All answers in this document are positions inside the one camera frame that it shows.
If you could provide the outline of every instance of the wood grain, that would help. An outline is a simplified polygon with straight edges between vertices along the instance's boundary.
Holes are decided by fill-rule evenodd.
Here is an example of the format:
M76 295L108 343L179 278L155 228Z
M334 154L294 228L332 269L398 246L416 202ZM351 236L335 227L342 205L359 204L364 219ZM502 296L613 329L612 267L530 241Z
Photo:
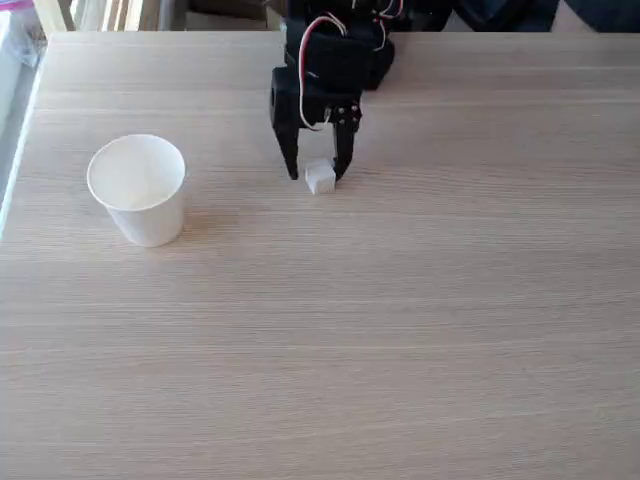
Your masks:
M640 476L640 39L394 38L313 197L278 33L54 37L0 248L3 478ZM187 159L164 248L84 184L132 132Z

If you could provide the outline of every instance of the white paper cup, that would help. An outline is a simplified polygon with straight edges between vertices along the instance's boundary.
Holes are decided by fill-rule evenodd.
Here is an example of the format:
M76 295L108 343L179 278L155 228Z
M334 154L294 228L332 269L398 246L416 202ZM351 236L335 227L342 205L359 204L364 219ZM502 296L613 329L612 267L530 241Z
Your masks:
M102 147L87 170L91 194L136 245L157 247L184 223L184 158L154 135L128 135Z

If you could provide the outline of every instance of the white wire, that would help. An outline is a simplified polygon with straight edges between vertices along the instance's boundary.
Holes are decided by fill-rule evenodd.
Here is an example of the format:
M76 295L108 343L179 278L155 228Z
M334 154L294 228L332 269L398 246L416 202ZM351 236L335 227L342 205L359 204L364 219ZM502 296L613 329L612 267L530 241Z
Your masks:
M333 18L336 26L340 29L340 33L344 36L347 34L347 27L333 13L327 12L327 15Z
M386 28L384 28L384 24L382 22L377 22L380 25L380 28L382 29L382 44L378 47L378 48L374 48L373 51L374 52L379 52L380 50L382 50L384 48L385 43L387 43L387 30Z
M304 31L304 34L302 35L302 39L300 40L300 50L298 52L298 81L300 83L300 103L299 103L300 119L302 120L302 123L304 123L304 125L309 130L313 130L314 132L319 132L320 130L322 130L322 128L329 122L329 117L331 116L331 110L327 109L325 113L324 124L322 125L322 127L316 128L311 126L311 124L307 121L307 117L304 116L304 108L303 108L304 53L305 53L305 50L307 49L307 43L309 42L309 38L311 37L311 33L313 32L313 29L316 28L322 22L333 23L336 27L338 27L338 30L340 30L340 33L342 34L342 36L345 36L347 34L347 27L344 25L344 23L338 20L338 18L332 13L327 13L327 16L323 15L323 16L317 17L313 22L311 22L307 27L307 29Z
M378 15L381 16L382 18L387 18L387 19L392 19L392 18L397 18L400 16L400 14L402 13L402 10L404 8L404 0L399 0L400 2L400 8L398 8L398 12L395 15L388 15L389 10L391 10L391 7L393 7L393 4L395 3L395 0L390 0L389 1L389 5L387 6L387 8L385 8L383 11L381 11Z

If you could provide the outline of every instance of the small white block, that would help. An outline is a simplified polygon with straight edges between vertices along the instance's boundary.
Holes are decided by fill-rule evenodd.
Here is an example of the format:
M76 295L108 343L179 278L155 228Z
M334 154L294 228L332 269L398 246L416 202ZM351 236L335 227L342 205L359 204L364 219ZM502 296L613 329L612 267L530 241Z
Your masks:
M336 188L336 172L333 163L327 159L316 160L307 165L305 179L311 193L331 193Z

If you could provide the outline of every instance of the cup rim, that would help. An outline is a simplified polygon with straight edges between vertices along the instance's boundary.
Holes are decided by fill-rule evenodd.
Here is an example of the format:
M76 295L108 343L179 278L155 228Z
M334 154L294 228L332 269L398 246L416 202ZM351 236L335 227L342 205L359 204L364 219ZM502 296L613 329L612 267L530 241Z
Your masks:
M120 208L120 207L116 207L114 205L111 205L109 202L104 201L103 199L101 199L96 194L95 190L93 189L93 186L91 185L91 183L92 183L91 182L91 171L92 171L92 168L93 168L94 164L97 163L96 159L101 154L103 154L108 148L113 146L115 143L119 143L119 142L122 142L124 140L131 139L131 138L152 138L153 140L155 140L155 141L159 140L160 142L162 142L162 143L168 145L169 147L171 147L172 149L174 149L178 153L178 156L179 156L179 158L181 160L181 163L182 163L182 178L180 178L180 182L178 182L177 186L175 187L175 189L173 191L171 191L166 197L161 198L157 202L154 202L154 203L152 203L150 205L145 205L144 207L140 207L140 208ZM102 146L93 155L93 157L91 158L91 161L89 162L89 166L87 167L86 181L87 181L87 187L89 188L89 191L91 192L91 195L93 196L93 198L95 198L98 201L98 203L103 205L105 208L108 208L110 210L115 210L115 211L118 211L118 212L144 212L144 211L156 208L159 205L162 205L162 204L168 202L169 200L171 200L180 191L180 189L182 188L182 185L184 184L184 179L185 179L186 175L187 175L187 166L185 164L182 152L173 143L171 143L166 138L159 137L158 135L153 135L153 134L150 134L150 133L133 133L133 134L129 134L129 135L123 135L123 136L118 137L118 138L114 138L109 143L107 143L104 146Z

